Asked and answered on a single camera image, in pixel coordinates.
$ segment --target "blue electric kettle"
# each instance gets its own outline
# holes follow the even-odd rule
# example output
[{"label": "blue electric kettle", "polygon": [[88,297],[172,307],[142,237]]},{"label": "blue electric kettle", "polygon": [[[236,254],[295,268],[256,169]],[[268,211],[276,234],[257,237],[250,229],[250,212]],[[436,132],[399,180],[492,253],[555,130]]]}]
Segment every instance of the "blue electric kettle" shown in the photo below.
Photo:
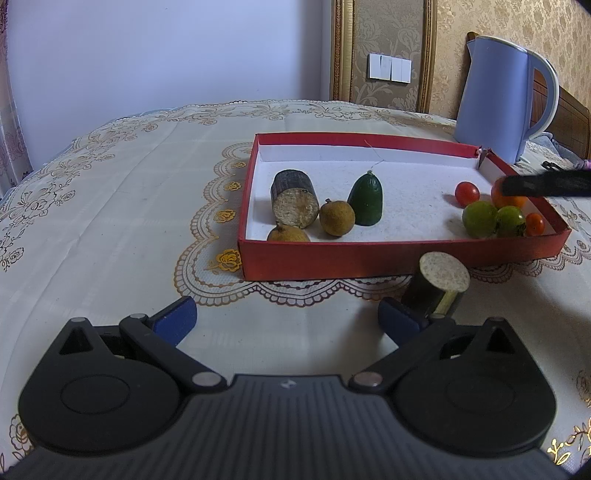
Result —
[{"label": "blue electric kettle", "polygon": [[[502,38],[479,35],[467,42],[472,58],[457,115],[458,142],[492,149],[507,163],[515,163],[525,141],[543,132],[558,107],[558,76],[541,55]],[[534,69],[548,87],[540,120],[530,127]]]}]

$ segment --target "orange cherry tomato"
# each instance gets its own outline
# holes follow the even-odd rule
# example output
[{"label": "orange cherry tomato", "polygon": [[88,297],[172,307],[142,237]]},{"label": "orange cherry tomato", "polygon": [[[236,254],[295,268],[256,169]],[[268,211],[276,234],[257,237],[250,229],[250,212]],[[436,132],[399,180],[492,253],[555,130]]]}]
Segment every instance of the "orange cherry tomato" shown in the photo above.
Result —
[{"label": "orange cherry tomato", "polygon": [[501,177],[497,179],[494,185],[491,188],[491,199],[492,203],[497,208],[503,208],[507,205],[513,205],[519,209],[523,208],[525,202],[527,201],[527,197],[505,197],[501,194],[501,183],[503,182],[505,177]]},{"label": "orange cherry tomato", "polygon": [[544,217],[539,213],[530,213],[525,217],[525,231],[529,236],[538,236],[544,233],[546,227]]}]

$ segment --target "red cherry tomato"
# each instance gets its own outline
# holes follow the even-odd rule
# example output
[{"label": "red cherry tomato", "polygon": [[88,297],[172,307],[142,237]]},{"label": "red cherry tomato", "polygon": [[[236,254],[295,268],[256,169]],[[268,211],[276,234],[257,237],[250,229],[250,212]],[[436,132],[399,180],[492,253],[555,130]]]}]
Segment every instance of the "red cherry tomato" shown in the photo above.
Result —
[{"label": "red cherry tomato", "polygon": [[480,199],[480,192],[476,185],[469,181],[461,181],[457,184],[455,192],[456,200],[462,208]]},{"label": "red cherry tomato", "polygon": [[530,213],[525,217],[525,224],[527,226],[525,231],[529,236],[541,235],[546,227],[544,217],[539,213]]}]

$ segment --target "cherry tomato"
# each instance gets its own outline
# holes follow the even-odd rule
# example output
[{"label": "cherry tomato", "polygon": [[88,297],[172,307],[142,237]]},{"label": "cherry tomato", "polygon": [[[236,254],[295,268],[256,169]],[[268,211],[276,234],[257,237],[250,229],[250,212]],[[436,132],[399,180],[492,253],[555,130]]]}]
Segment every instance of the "cherry tomato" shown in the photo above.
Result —
[{"label": "cherry tomato", "polygon": [[507,236],[523,236],[525,233],[525,218],[523,213],[513,205],[507,205],[496,214],[496,235],[499,238]]},{"label": "cherry tomato", "polygon": [[480,192],[476,185],[469,181],[461,181],[457,184],[455,192],[456,200],[462,208],[477,202],[480,199]]},{"label": "cherry tomato", "polygon": [[501,177],[497,179],[491,189],[491,198],[492,203],[497,208],[503,208],[508,205],[513,205],[519,209],[523,208],[525,202],[527,201],[527,197],[505,197],[501,194],[501,183],[503,182],[505,177]]},{"label": "cherry tomato", "polygon": [[468,235],[474,238],[486,238],[495,233],[496,208],[482,200],[472,202],[462,212],[462,222]]},{"label": "cherry tomato", "polygon": [[539,213],[530,213],[525,217],[525,224],[527,225],[526,232],[529,236],[537,236],[544,233],[546,228],[544,217]]}]

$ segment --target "wooden headboard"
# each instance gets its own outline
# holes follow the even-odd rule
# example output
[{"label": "wooden headboard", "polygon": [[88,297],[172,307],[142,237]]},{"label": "wooden headboard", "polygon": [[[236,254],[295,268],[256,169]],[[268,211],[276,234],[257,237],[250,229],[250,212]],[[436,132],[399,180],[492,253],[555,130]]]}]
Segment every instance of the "wooden headboard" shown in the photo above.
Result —
[{"label": "wooden headboard", "polygon": [[[473,40],[476,36],[477,33],[469,32],[466,41]],[[540,119],[547,98],[546,82],[542,74],[536,70],[534,72],[534,98],[531,106],[530,125],[534,125]],[[558,96],[556,115],[546,131],[552,133],[560,145],[576,153],[579,158],[591,159],[589,109],[562,87],[560,87]]]}]

